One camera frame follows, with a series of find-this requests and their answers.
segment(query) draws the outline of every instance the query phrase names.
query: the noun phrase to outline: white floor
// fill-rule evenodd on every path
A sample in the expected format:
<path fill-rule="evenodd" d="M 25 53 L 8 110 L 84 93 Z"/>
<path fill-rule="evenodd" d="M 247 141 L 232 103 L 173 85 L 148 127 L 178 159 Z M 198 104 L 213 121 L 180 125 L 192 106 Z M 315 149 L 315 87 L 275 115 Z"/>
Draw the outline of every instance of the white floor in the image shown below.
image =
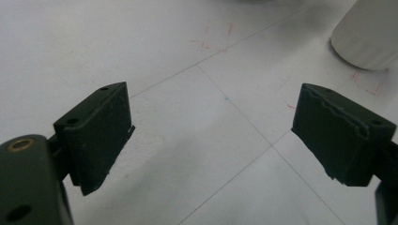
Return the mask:
<path fill-rule="evenodd" d="M 331 50 L 354 0 L 0 1 L 0 143 L 126 81 L 137 127 L 103 186 L 64 183 L 77 225 L 375 225 L 289 129 L 302 83 L 398 124 L 398 65 Z"/>

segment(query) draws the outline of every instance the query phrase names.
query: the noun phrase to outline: tile grout line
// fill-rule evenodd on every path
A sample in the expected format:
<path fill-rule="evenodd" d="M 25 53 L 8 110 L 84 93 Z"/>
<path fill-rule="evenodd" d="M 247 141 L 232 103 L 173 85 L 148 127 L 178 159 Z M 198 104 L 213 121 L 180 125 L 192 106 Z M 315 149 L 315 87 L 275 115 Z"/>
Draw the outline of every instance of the tile grout line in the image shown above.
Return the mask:
<path fill-rule="evenodd" d="M 345 225 L 345 223 L 337 216 L 337 214 L 325 203 L 325 201 L 316 193 L 316 191 L 308 184 L 304 178 L 293 168 L 293 166 L 279 153 L 279 151 L 275 148 L 275 151 L 278 153 L 278 155 L 283 159 L 284 162 L 295 172 L 295 174 L 304 182 L 304 184 L 318 197 L 318 199 L 330 210 L 330 212 L 337 217 L 342 224 Z"/>
<path fill-rule="evenodd" d="M 239 40 L 237 43 L 234 43 L 234 44 L 232 44 L 232 45 L 226 47 L 224 50 L 228 50 L 228 49 L 230 49 L 230 48 L 232 48 L 232 47 L 238 45 L 240 42 L 242 42 L 242 41 L 244 41 L 244 40 L 246 40 L 246 39 L 248 39 L 248 38 L 252 38 L 252 37 L 254 37 L 254 36 L 260 34 L 261 32 L 264 32 L 264 31 L 268 30 L 269 28 L 278 25 L 279 23 L 283 23 L 284 21 L 290 19 L 291 17 L 293 17 L 293 16 L 295 16 L 295 15 L 298 15 L 298 14 L 300 14 L 301 12 L 307 10 L 308 8 L 311 8 L 312 6 L 314 6 L 314 5 L 316 5 L 316 4 L 319 4 L 320 2 L 323 2 L 323 1 L 324 1 L 324 0 L 315 1 L 315 2 L 311 3 L 309 6 L 304 7 L 304 8 L 298 10 L 297 12 L 295 12 L 295 13 L 293 13 L 293 14 L 287 16 L 287 17 L 285 17 L 285 18 L 283 18 L 283 19 L 280 19 L 279 21 L 274 22 L 274 23 L 272 23 L 272 24 L 266 26 L 265 28 L 261 29 L 260 31 L 257 31 L 257 32 L 255 32 L 255 33 L 253 33 L 253 34 L 251 34 L 251 35 L 245 37 L 245 38 L 242 39 L 242 40 Z M 166 78 L 166 79 L 164 79 L 164 80 L 162 80 L 162 81 L 160 81 L 160 82 L 157 82 L 157 83 L 155 83 L 155 84 L 153 84 L 153 85 L 147 87 L 147 89 L 145 89 L 145 90 L 143 90 L 143 91 L 141 91 L 141 92 L 139 92 L 139 93 L 137 93 L 137 94 L 134 94 L 134 95 L 132 95 L 132 96 L 129 96 L 129 99 L 130 99 L 130 98 L 134 98 L 134 97 L 136 97 L 136 96 L 138 96 L 138 95 L 144 93 L 145 91 L 147 91 L 147 90 L 149 90 L 149 89 L 151 89 L 151 88 L 157 86 L 158 84 L 164 83 L 165 81 L 167 81 L 167 80 L 169 80 L 169 79 L 175 77 L 176 75 L 178 75 L 178 74 L 180 74 L 180 73 L 182 73 L 182 72 L 184 72 L 184 71 L 186 71 L 186 70 L 188 70 L 188 69 L 190 69 L 190 68 L 193 68 L 194 66 L 198 66 L 200 63 L 206 61 L 207 59 L 209 59 L 209 58 L 211 58 L 211 57 L 213 57 L 213 56 L 215 56 L 215 55 L 217 55 L 217 54 L 219 54 L 219 53 L 221 53 L 221 52 L 215 52 L 215 53 L 213 53 L 212 55 L 210 55 L 210 56 L 208 56 L 208 57 L 206 57 L 206 58 L 200 60 L 199 62 L 194 63 L 194 64 L 192 64 L 192 65 L 190 65 L 190 66 L 188 66 L 188 67 L 186 67 L 186 68 L 180 70 L 180 71 L 177 72 L 176 74 L 174 74 L 174 75 L 172 75 L 172 76 L 170 76 L 170 77 L 168 77 L 168 78 Z"/>
<path fill-rule="evenodd" d="M 200 70 L 207 76 L 207 78 L 219 89 L 219 91 L 226 96 L 226 94 L 221 90 L 221 88 L 213 82 L 213 80 L 206 74 L 206 72 L 199 66 L 197 65 Z M 345 225 L 345 223 L 336 215 L 336 213 L 325 203 L 325 201 L 315 192 L 315 190 L 304 180 L 304 178 L 293 168 L 293 166 L 279 153 L 279 151 L 274 147 L 274 144 L 277 143 L 280 139 L 282 139 L 284 136 L 286 136 L 286 134 L 290 131 L 287 130 L 284 135 L 282 135 L 279 139 L 277 139 L 274 143 L 271 143 L 269 140 L 267 140 L 267 138 L 260 132 L 260 130 L 249 120 L 249 118 L 240 110 L 240 108 L 230 99 L 229 100 L 231 102 L 231 104 L 240 112 L 240 114 L 243 115 L 243 117 L 245 117 L 245 119 L 253 126 L 253 128 L 270 144 L 269 148 L 274 148 L 275 151 L 277 152 L 277 154 L 283 159 L 284 162 L 286 162 L 286 164 L 294 171 L 294 173 L 304 182 L 304 184 L 315 194 L 315 196 L 330 210 L 330 212 L 337 217 L 340 222 L 342 224 Z M 263 153 L 260 154 L 260 156 L 258 156 L 254 161 L 252 161 L 249 165 L 247 165 L 242 171 L 240 171 L 237 175 L 235 175 L 230 181 L 228 181 L 225 185 L 223 185 L 219 190 L 217 190 L 213 195 L 210 196 L 209 199 L 211 199 L 215 194 L 217 194 L 217 192 L 219 192 L 222 188 L 224 188 L 226 185 L 228 185 L 236 176 L 238 176 L 240 173 L 242 173 L 248 166 L 250 166 L 251 164 L 253 164 L 253 162 L 255 162 L 258 158 L 260 158 L 261 156 L 264 155 L 264 153 L 267 152 L 264 151 Z M 198 208 L 196 208 L 192 213 L 190 213 L 186 218 L 184 218 L 180 223 L 178 223 L 178 225 L 180 225 L 184 220 L 186 220 L 190 215 L 192 215 L 196 210 L 198 210 L 204 203 L 203 202 L 201 205 L 199 205 Z"/>
<path fill-rule="evenodd" d="M 252 165 L 257 159 L 259 159 L 261 156 L 264 155 L 268 151 L 269 148 L 272 146 L 268 147 L 266 150 L 264 150 L 262 153 L 260 153 L 257 157 L 255 157 L 248 165 L 243 167 L 242 170 L 240 170 L 237 174 L 235 174 L 231 179 L 229 179 L 225 184 L 223 184 L 216 192 L 214 192 L 210 197 L 208 197 L 204 202 L 202 202 L 197 208 L 195 208 L 192 212 L 190 212 L 184 219 L 182 219 L 177 225 L 181 225 L 185 220 L 187 220 L 192 214 L 194 214 L 197 210 L 199 210 L 204 204 L 206 204 L 210 199 L 212 199 L 217 193 L 219 193 L 223 188 L 225 188 L 229 183 L 231 183 L 237 176 L 239 176 L 243 171 L 246 170 L 250 165 Z"/>

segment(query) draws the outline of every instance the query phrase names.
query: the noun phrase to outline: dark green plastic part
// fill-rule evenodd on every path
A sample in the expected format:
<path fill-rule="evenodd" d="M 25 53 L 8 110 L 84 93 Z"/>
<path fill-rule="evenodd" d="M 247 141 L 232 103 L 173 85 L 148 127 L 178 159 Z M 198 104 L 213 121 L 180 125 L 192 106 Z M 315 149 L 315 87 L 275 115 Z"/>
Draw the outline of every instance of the dark green plastic part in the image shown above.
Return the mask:
<path fill-rule="evenodd" d="M 72 224 L 68 199 L 44 137 L 27 135 L 3 143 L 0 174 L 0 224 Z"/>
<path fill-rule="evenodd" d="M 347 186 L 368 186 L 375 159 L 390 146 L 395 129 L 392 122 L 328 88 L 301 86 L 292 130 L 326 173 Z"/>
<path fill-rule="evenodd" d="M 70 152 L 73 184 L 98 189 L 135 127 L 125 82 L 104 86 L 54 123 L 59 145 Z"/>

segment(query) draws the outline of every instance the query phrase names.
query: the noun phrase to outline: mounting hole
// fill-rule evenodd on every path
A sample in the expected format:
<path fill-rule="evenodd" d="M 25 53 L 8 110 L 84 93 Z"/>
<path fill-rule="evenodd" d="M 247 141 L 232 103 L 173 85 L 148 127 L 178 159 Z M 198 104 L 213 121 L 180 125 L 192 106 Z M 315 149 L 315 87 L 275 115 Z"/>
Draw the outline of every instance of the mounting hole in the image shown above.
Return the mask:
<path fill-rule="evenodd" d="M 380 121 L 377 121 L 377 120 L 372 120 L 372 124 L 374 124 L 374 125 L 381 125 L 381 122 L 380 122 Z"/>
<path fill-rule="evenodd" d="M 8 213 L 7 222 L 16 222 L 18 220 L 21 220 L 26 217 L 30 213 L 30 211 L 32 211 L 32 207 L 30 207 L 30 205 L 20 205 Z"/>
<path fill-rule="evenodd" d="M 71 118 L 67 120 L 67 124 L 76 124 L 77 122 L 79 122 L 78 118 Z"/>
<path fill-rule="evenodd" d="M 27 148 L 29 148 L 30 146 L 33 145 L 33 143 L 35 142 L 35 140 L 33 139 L 19 139 L 13 143 L 11 143 L 8 147 L 7 150 L 9 152 L 20 152 L 23 151 Z"/>

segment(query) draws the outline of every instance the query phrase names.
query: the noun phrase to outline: white object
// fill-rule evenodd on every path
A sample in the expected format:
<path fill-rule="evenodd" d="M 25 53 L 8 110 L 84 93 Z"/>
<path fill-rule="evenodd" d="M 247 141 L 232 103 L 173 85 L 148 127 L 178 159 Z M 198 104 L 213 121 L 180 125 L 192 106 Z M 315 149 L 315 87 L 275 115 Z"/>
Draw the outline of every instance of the white object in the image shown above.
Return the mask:
<path fill-rule="evenodd" d="M 398 0 L 358 0 L 334 29 L 331 45 L 354 66 L 387 68 L 398 57 Z"/>

